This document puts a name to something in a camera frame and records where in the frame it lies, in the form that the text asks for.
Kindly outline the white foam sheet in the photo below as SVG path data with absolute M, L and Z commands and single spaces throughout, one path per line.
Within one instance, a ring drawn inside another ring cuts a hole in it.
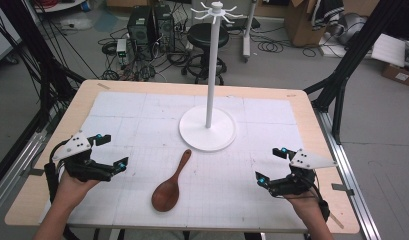
M 371 57 L 403 67 L 405 65 L 405 42 L 386 34 L 381 34 L 373 45 Z

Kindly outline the small silver device box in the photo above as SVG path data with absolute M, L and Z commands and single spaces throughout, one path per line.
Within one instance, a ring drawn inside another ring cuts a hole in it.
M 119 57 L 127 56 L 127 40 L 126 39 L 117 40 L 116 53 Z

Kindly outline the person's right hand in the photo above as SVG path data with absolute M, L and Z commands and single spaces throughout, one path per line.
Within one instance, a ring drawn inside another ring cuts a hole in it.
M 292 205 L 294 211 L 302 221 L 324 221 L 318 199 L 310 191 L 300 195 L 285 195 L 284 198 Z

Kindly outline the small cardboard box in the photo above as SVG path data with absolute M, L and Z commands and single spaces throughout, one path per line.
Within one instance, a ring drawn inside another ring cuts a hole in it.
M 409 86 L 409 71 L 402 67 L 388 64 L 383 69 L 382 76 L 395 82 Z

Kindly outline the dark striped cloth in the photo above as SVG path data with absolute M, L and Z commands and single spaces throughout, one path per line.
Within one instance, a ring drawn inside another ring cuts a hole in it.
M 337 24 L 343 12 L 343 0 L 317 0 L 311 17 L 312 30 Z

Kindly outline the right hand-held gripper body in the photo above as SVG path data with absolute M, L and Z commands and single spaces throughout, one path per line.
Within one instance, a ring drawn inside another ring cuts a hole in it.
M 314 186 L 315 169 L 335 167 L 337 162 L 318 154 L 299 149 L 292 160 L 289 160 L 291 173 L 283 179 L 271 180 L 272 188 L 268 188 L 273 197 L 282 195 L 300 195 Z

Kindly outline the white pole stand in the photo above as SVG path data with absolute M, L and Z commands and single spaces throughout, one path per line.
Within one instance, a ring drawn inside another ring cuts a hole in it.
M 248 60 L 249 60 L 249 58 L 251 56 L 250 31 L 251 31 L 251 27 L 252 27 L 252 22 L 253 22 L 257 2 L 258 2 L 258 0 L 251 0 L 249 14 L 248 14 L 248 17 L 247 17 L 247 22 L 246 22 L 246 28 L 245 28 L 245 31 L 244 31 L 244 34 L 243 34 L 243 51 L 242 51 L 242 55 L 243 55 L 243 60 L 244 60 L 245 63 L 248 62 Z

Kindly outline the black computer tower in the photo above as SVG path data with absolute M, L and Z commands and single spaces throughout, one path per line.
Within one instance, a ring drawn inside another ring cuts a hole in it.
M 174 18 L 171 9 L 166 4 L 154 7 L 157 40 L 164 52 L 173 52 L 175 49 Z
M 146 45 L 153 34 L 152 11 L 150 6 L 135 6 L 132 9 L 127 29 L 130 39 L 137 45 Z

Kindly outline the brown wooden spoon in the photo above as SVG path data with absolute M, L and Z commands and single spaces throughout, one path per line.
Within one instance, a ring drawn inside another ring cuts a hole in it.
M 167 212 L 177 204 L 180 196 L 178 178 L 191 155 L 192 151 L 190 149 L 185 150 L 174 174 L 159 184 L 154 190 L 151 197 L 151 203 L 155 210 L 159 212 Z

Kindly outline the aluminium rail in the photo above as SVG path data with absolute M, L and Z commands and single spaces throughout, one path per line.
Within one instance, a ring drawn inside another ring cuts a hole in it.
M 333 121 L 328 113 L 315 111 L 321 130 L 325 136 L 327 145 L 333 159 L 337 162 L 339 176 L 345 187 L 354 214 L 360 226 L 360 232 L 365 240 L 382 240 L 370 210 L 366 204 L 360 186 L 357 182 L 353 169 L 350 165 L 346 152 L 341 143 L 335 140 L 331 133 Z
M 0 179 L 0 209 L 22 176 L 29 172 L 28 168 L 32 162 L 40 155 L 47 135 L 46 131 L 34 132 L 31 137 L 24 139 L 10 156 L 12 163 Z

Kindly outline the large open cardboard box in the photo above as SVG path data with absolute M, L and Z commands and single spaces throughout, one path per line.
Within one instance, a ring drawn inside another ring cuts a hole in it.
M 314 30 L 311 18 L 318 0 L 290 0 L 284 18 L 287 36 L 293 46 L 317 45 L 326 28 Z

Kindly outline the white rack stand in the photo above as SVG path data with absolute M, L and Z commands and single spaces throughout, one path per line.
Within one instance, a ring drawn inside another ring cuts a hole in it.
M 202 3 L 202 7 L 203 10 L 192 11 L 203 13 L 197 19 L 212 19 L 207 102 L 206 105 L 195 106 L 184 113 L 179 122 L 179 132 L 189 146 L 204 152 L 215 152 L 228 147 L 236 137 L 235 120 L 228 112 L 214 106 L 221 19 L 228 21 L 227 16 L 235 17 L 232 11 L 236 7 L 224 9 L 220 1 L 212 2 L 210 6 Z

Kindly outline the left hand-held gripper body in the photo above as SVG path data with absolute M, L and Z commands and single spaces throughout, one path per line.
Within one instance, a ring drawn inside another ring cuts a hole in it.
M 92 147 L 88 137 L 79 130 L 70 139 L 63 141 L 51 154 L 52 161 L 62 163 L 71 177 L 82 182 L 88 180 L 110 181 L 112 166 L 99 164 L 91 159 Z

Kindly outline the white grid mat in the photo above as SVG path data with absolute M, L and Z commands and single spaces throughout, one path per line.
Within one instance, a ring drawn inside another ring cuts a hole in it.
M 275 147 L 302 148 L 292 106 L 287 100 L 218 97 L 216 107 L 235 120 L 236 138 L 216 152 L 194 150 L 181 171 L 177 204 L 155 210 L 151 197 L 176 171 L 187 144 L 178 130 L 182 115 L 202 106 L 202 96 L 104 92 L 99 94 L 81 130 L 109 134 L 109 143 L 93 149 L 94 160 L 111 164 L 128 157 L 126 171 L 89 191 L 72 212 L 75 226 L 190 228 L 247 231 L 298 231 L 304 225 L 291 205 L 258 186 L 255 172 L 283 178 L 287 161 Z

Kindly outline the grey round appliance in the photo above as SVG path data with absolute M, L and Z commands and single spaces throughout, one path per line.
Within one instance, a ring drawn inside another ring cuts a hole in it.
M 367 18 L 357 13 L 347 13 L 340 17 L 338 26 L 340 28 L 337 40 L 342 45 L 350 44 L 366 24 Z

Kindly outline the black metal frame strut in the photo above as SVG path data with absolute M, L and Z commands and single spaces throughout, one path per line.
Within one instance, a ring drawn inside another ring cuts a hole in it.
M 340 130 L 348 80 L 381 33 L 399 13 L 405 1 L 379 0 L 367 23 L 335 70 L 327 78 L 304 89 L 306 94 L 320 90 L 318 97 L 311 102 L 312 106 L 319 112 L 327 113 L 330 104 L 335 102 L 331 135 L 337 144 L 341 144 Z

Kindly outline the person's left hand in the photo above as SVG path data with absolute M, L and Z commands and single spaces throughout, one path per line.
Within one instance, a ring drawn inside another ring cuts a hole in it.
M 82 182 L 64 172 L 53 203 L 59 206 L 75 207 L 84 199 L 88 191 L 98 183 L 98 180 Z

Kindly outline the black round stool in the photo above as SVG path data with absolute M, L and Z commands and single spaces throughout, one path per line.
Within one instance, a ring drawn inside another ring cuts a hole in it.
M 181 69 L 182 75 L 190 73 L 195 77 L 195 84 L 200 80 L 206 80 L 209 76 L 210 44 L 211 44 L 211 23 L 200 23 L 193 25 L 187 34 L 187 40 L 194 46 L 201 49 L 201 54 L 189 57 L 185 66 Z M 224 47 L 229 41 L 229 33 L 223 27 L 220 27 L 218 47 Z M 217 58 L 216 77 L 219 79 L 219 85 L 224 85 L 222 73 L 226 73 L 227 66 L 225 62 Z

